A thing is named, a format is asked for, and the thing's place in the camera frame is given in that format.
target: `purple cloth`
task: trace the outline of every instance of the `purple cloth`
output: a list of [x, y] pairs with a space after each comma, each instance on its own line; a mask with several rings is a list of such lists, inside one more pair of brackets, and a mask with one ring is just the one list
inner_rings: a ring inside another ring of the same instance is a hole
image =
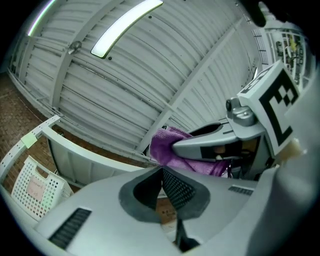
[[181, 158], [175, 155], [172, 145], [192, 135], [174, 127], [158, 129], [150, 144], [150, 154], [162, 166], [170, 166], [194, 171], [200, 174], [220, 177], [227, 171], [229, 161], [203, 162]]

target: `plastic basket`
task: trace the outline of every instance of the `plastic basket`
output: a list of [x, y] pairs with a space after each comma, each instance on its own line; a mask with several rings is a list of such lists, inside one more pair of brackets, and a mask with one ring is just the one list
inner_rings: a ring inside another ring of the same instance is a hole
[[[37, 166], [48, 173], [47, 178], [42, 177], [38, 173]], [[32, 176], [45, 185], [41, 201], [35, 199], [27, 192], [27, 187]], [[73, 194], [69, 184], [63, 178], [43, 169], [36, 160], [28, 156], [15, 181], [11, 197], [27, 214], [39, 221], [48, 211]]]

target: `black mesh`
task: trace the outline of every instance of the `black mesh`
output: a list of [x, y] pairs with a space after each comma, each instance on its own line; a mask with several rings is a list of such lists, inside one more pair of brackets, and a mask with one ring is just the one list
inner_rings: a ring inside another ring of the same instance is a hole
[[176, 210], [185, 206], [196, 193], [192, 186], [165, 169], [163, 169], [162, 187]]
[[49, 238], [49, 241], [66, 249], [90, 214], [90, 210], [78, 208]]

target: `ceiling light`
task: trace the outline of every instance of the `ceiling light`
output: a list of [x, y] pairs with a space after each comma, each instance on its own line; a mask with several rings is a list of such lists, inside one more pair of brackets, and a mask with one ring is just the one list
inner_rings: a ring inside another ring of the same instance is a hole
[[28, 36], [32, 36], [33, 35], [33, 32], [35, 30], [35, 28], [37, 27], [37, 25], [39, 24], [39, 21], [41, 20], [41, 18], [46, 14], [46, 12], [49, 10], [49, 8], [53, 5], [53, 3], [55, 2], [56, 0], [51, 0], [44, 8], [43, 10], [41, 11], [41, 13], [38, 15], [38, 17], [36, 18], [36, 20], [34, 21], [34, 23], [32, 24], [29, 32], [28, 32]]
[[161, 6], [164, 2], [161, 0], [145, 0], [131, 10], [122, 15], [113, 23], [106, 32], [100, 37], [98, 42], [92, 48], [91, 53], [104, 59], [119, 38], [139, 19], [152, 10]]

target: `ceiling beam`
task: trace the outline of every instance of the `ceiling beam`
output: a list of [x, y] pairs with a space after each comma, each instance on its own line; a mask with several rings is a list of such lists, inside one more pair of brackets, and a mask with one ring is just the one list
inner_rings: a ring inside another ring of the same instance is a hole
[[190, 73], [188, 78], [183, 82], [178, 91], [172, 97], [169, 102], [171, 107], [166, 106], [159, 117], [155, 120], [149, 131], [146, 133], [144, 138], [141, 140], [140, 144], [137, 146], [136, 150], [138, 152], [143, 152], [147, 146], [150, 144], [152, 136], [155, 132], [165, 125], [167, 120], [171, 117], [173, 112], [177, 109], [180, 103], [184, 100], [187, 93], [193, 88], [197, 83], [200, 76], [208, 69], [209, 65], [213, 63], [217, 55], [224, 48], [226, 43], [229, 41], [231, 36], [235, 33], [236, 29], [239, 28], [243, 22], [243, 18], [239, 19], [235, 25], [231, 26], [216, 44], [209, 50], [209, 52], [204, 56], [204, 58], [198, 63], [195, 69]]
[[[75, 41], [82, 42], [89, 31], [113, 8], [117, 7], [124, 0], [108, 0], [103, 6], [99, 6], [96, 11], [92, 12], [90, 17], [83, 23], [83, 25], [74, 33], [70, 44]], [[57, 65], [58, 70], [53, 78], [53, 87], [49, 96], [49, 104], [58, 108], [60, 102], [60, 93], [62, 90], [63, 82], [67, 74], [68, 67], [71, 63], [73, 56], [68, 54], [68, 50], [64, 51], [61, 55], [60, 61]]]

